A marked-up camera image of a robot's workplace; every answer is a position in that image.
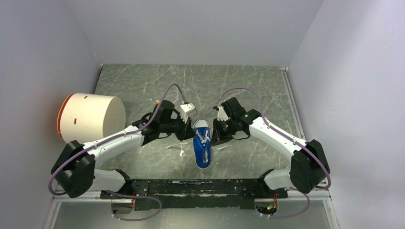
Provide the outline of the white shoelace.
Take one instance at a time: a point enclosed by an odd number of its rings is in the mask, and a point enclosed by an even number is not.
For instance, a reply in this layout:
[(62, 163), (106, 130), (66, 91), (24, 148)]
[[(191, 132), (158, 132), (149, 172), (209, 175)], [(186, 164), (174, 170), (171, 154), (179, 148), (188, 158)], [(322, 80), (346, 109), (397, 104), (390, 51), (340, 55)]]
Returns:
[(193, 148), (197, 161), (208, 164), (211, 157), (210, 129), (208, 127), (197, 127), (194, 129), (194, 132)]

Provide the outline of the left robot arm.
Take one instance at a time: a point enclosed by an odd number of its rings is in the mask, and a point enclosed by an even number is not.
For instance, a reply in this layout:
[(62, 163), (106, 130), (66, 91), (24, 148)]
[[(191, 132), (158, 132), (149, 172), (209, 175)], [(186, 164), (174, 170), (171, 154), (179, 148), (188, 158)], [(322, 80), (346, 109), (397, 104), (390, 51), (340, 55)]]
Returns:
[(51, 170), (51, 180), (56, 180), (63, 191), (56, 192), (51, 186), (49, 190), (55, 196), (67, 194), (70, 198), (88, 191), (109, 191), (119, 198), (134, 195), (133, 180), (125, 172), (100, 170), (98, 166), (123, 152), (161, 139), (161, 134), (175, 135), (179, 141), (193, 138), (190, 114), (194, 110), (192, 103), (175, 107), (172, 102), (162, 100), (153, 112), (116, 134), (84, 144), (76, 140), (67, 143)]

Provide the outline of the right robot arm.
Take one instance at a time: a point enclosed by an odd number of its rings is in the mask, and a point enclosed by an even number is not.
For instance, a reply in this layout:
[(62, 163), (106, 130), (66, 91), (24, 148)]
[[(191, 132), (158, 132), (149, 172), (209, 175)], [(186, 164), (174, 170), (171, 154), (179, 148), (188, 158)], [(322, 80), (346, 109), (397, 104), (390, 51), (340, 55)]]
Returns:
[(218, 113), (213, 120), (212, 146), (229, 142), (237, 132), (242, 131), (247, 137), (255, 137), (267, 143), (290, 163), (285, 169), (270, 169), (259, 178), (261, 182), (257, 190), (262, 197), (268, 198), (280, 188), (295, 188), (308, 194), (319, 188), (320, 182), (330, 174), (319, 141), (306, 141), (287, 133), (259, 111), (246, 111), (235, 97), (214, 109)]

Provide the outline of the blue canvas sneaker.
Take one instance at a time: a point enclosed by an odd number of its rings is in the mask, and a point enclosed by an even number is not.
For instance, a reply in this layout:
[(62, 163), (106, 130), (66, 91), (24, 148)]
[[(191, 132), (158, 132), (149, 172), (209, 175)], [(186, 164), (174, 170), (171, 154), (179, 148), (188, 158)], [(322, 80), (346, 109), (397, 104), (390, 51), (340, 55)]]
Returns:
[(193, 126), (193, 149), (196, 165), (207, 169), (211, 164), (211, 128), (207, 120), (199, 119)]

